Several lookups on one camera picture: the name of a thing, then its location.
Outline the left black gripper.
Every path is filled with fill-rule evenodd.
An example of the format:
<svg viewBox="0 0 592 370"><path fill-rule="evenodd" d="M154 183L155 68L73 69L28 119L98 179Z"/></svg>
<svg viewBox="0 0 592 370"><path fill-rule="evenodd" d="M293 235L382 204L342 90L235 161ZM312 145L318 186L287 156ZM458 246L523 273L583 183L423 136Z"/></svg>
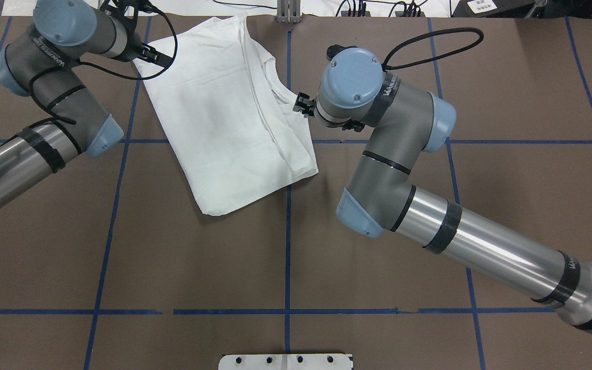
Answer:
<svg viewBox="0 0 592 370"><path fill-rule="evenodd" d="M122 52L118 55L118 61L130 62L134 59L141 60L158 66L171 66L173 57L157 51L149 44L143 44L140 36L135 31L125 33L125 44Z"/></svg>

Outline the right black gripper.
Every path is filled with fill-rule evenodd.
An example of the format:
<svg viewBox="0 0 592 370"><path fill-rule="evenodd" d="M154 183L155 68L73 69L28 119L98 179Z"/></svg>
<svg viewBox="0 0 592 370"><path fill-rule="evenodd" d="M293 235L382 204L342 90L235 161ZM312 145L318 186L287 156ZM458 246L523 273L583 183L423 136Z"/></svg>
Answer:
<svg viewBox="0 0 592 370"><path fill-rule="evenodd" d="M299 92L293 106L293 111L303 115L303 117L313 117L318 120L326 120L319 109L320 104L317 99L311 99L310 96L304 92Z"/></svg>

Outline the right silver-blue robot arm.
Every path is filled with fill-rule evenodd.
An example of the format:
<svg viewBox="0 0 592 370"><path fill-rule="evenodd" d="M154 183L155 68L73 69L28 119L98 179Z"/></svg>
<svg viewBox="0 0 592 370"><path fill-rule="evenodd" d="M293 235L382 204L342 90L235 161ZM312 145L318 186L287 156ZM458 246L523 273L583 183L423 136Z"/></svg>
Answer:
<svg viewBox="0 0 592 370"><path fill-rule="evenodd" d="M314 97L294 111L329 128L372 129L336 208L338 220L366 237L390 231L423 250L505 284L562 321L592 334L592 262L581 262L411 182L423 152L449 140L453 105L402 82L364 48L332 45Z"/></svg>

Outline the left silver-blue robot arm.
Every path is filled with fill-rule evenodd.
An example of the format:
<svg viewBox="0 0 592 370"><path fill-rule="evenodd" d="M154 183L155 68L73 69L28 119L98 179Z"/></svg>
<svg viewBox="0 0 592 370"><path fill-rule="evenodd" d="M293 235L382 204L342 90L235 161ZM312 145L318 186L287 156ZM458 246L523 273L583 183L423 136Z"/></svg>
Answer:
<svg viewBox="0 0 592 370"><path fill-rule="evenodd" d="M0 51L0 84L29 97L47 114L0 145L0 208L82 154L110 150L124 131L73 72L85 54L121 62L139 59L160 67L174 63L142 42L136 28L141 12L166 14L150 1L38 1L26 32Z"/></svg>

